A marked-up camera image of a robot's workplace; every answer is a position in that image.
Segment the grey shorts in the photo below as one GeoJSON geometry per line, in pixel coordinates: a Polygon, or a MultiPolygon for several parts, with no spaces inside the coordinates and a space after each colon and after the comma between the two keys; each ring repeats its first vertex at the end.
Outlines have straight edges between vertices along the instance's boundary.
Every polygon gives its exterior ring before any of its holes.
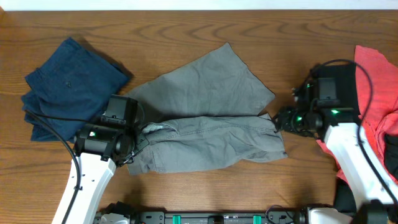
{"type": "Polygon", "coordinates": [[[148,145],[131,175],[223,169],[238,161],[286,158],[282,135],[263,109],[271,92],[229,44],[128,93],[144,108],[148,145]]]}

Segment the red shorts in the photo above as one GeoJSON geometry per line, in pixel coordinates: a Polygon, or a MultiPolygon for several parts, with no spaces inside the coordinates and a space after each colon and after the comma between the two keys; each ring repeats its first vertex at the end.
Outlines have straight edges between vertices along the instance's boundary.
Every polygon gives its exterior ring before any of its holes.
{"type": "MultiPolygon", "coordinates": [[[[390,177],[397,182],[397,67],[375,49],[355,47],[354,61],[368,72],[373,100],[363,127],[368,142],[390,177]]],[[[336,79],[338,98],[360,115],[369,99],[369,82],[353,64],[330,65],[319,69],[320,77],[336,79]]]]}

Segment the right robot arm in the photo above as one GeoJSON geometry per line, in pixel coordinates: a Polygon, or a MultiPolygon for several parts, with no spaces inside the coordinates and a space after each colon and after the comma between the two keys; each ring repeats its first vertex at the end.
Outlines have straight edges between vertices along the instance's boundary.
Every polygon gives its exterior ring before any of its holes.
{"type": "Polygon", "coordinates": [[[353,193],[356,212],[308,206],[296,223],[397,222],[397,184],[376,157],[351,108],[282,108],[273,122],[279,131],[311,137],[324,143],[340,165],[353,193]]]}

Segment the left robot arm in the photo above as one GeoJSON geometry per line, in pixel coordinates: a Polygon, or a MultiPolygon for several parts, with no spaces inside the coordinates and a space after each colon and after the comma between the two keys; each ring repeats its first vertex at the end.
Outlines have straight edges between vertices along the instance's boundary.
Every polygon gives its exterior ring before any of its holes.
{"type": "Polygon", "coordinates": [[[148,145],[132,126],[84,125],[75,136],[67,186],[52,222],[135,223],[134,212],[125,203],[112,203],[104,212],[98,207],[116,169],[132,164],[148,145]]]}

